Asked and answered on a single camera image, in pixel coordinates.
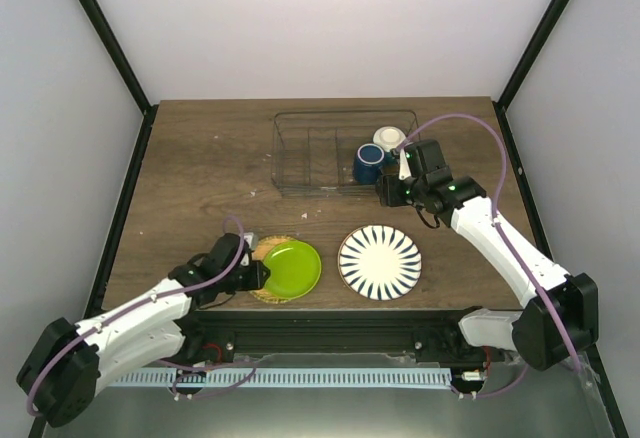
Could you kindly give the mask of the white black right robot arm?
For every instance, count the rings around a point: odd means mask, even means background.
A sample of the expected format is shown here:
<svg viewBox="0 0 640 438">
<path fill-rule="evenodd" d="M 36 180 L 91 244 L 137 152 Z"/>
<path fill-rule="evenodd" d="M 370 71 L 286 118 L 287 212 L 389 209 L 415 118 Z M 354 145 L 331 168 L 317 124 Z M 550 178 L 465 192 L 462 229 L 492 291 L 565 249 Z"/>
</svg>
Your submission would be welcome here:
<svg viewBox="0 0 640 438">
<path fill-rule="evenodd" d="M 444 336 L 447 354 L 458 361 L 481 346 L 518 353 L 544 371 L 576 359 L 599 338 L 598 288 L 587 274 L 573 275 L 545 256 L 497 209 L 469 176 L 454 177 L 439 143 L 423 140 L 396 148 L 396 173 L 376 183 L 380 202 L 429 213 L 467 240 L 498 272 L 521 306 L 519 312 L 475 310 Z"/>
</svg>

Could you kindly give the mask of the lime green plate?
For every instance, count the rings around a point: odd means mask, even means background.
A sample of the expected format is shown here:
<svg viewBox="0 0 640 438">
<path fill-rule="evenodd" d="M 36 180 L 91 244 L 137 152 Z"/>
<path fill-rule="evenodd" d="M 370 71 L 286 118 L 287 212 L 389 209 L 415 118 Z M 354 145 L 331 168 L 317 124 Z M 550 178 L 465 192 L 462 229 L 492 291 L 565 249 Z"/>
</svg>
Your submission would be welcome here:
<svg viewBox="0 0 640 438">
<path fill-rule="evenodd" d="M 262 262 L 270 271 L 264 290 L 278 299 L 294 300 L 308 294 L 322 274 L 316 249 L 299 240 L 276 245 Z"/>
</svg>

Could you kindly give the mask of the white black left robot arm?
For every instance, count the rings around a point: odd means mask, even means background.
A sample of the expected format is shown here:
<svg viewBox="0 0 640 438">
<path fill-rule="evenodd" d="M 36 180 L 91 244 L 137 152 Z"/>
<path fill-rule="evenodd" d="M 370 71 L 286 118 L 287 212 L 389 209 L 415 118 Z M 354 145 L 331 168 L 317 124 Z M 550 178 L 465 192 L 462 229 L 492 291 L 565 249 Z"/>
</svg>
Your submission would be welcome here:
<svg viewBox="0 0 640 438">
<path fill-rule="evenodd" d="M 145 365 L 181 367 L 204 350 L 195 312 L 221 294 L 259 290 L 268 268 L 252 233 L 226 233 L 142 295 L 97 316 L 49 323 L 17 374 L 26 408 L 52 427 L 74 420 L 108 385 Z"/>
</svg>

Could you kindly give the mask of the dark blue mug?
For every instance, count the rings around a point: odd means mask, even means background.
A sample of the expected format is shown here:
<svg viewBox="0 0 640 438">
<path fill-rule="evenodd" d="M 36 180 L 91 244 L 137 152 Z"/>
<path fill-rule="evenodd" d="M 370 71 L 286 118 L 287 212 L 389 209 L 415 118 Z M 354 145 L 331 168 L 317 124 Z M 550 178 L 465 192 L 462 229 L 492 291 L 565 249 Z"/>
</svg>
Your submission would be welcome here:
<svg viewBox="0 0 640 438">
<path fill-rule="evenodd" d="M 362 185 L 373 185 L 378 179 L 384 161 L 385 152 L 380 146 L 374 143 L 361 145 L 354 155 L 354 180 Z"/>
</svg>

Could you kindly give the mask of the white and teal bowl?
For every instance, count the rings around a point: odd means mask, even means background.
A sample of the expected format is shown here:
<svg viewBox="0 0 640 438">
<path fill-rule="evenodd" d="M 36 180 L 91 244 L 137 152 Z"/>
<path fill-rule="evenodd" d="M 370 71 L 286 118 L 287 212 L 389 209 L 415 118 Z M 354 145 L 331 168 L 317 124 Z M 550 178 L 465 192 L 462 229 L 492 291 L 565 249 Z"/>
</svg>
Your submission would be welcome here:
<svg viewBox="0 0 640 438">
<path fill-rule="evenodd" d="M 394 126 L 384 126 L 377 129 L 373 135 L 373 143 L 390 153 L 406 139 L 405 133 Z"/>
</svg>

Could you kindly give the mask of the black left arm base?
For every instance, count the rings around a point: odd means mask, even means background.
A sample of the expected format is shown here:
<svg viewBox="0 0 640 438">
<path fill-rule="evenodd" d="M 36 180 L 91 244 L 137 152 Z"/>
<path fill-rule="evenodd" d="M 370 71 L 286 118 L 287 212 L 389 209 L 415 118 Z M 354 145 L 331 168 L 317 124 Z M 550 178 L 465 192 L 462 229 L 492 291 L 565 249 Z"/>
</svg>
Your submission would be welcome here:
<svg viewBox="0 0 640 438">
<path fill-rule="evenodd" d="M 175 355 L 168 358 L 169 362 L 180 365 L 195 365 L 197 363 L 231 363 L 234 357 L 234 343 L 232 341 L 209 340 L 196 346 L 187 343 Z"/>
</svg>

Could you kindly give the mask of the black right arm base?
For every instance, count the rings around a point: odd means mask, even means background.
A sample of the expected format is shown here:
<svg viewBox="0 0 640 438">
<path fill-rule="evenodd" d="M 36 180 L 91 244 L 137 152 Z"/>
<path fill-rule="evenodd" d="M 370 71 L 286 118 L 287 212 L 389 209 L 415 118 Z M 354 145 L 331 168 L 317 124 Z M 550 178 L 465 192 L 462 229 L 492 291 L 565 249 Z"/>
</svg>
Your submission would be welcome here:
<svg viewBox="0 0 640 438">
<path fill-rule="evenodd" d="M 433 362 L 441 366 L 481 365 L 488 358 L 502 361 L 501 352 L 470 345 L 458 323 L 451 320 L 428 321 L 412 331 L 414 355 L 418 362 Z"/>
</svg>

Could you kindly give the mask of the grey wire dish rack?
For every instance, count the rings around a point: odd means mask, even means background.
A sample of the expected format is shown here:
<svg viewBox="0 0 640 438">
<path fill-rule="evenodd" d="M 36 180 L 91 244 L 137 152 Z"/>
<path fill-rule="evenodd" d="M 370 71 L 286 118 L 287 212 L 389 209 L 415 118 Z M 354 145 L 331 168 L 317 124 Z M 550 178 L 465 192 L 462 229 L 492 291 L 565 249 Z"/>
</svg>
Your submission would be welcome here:
<svg viewBox="0 0 640 438">
<path fill-rule="evenodd" d="M 273 121 L 271 181 L 284 197 L 366 196 L 372 185 L 353 177 L 356 151 L 374 133 L 418 126 L 409 109 L 325 109 L 279 112 Z"/>
</svg>

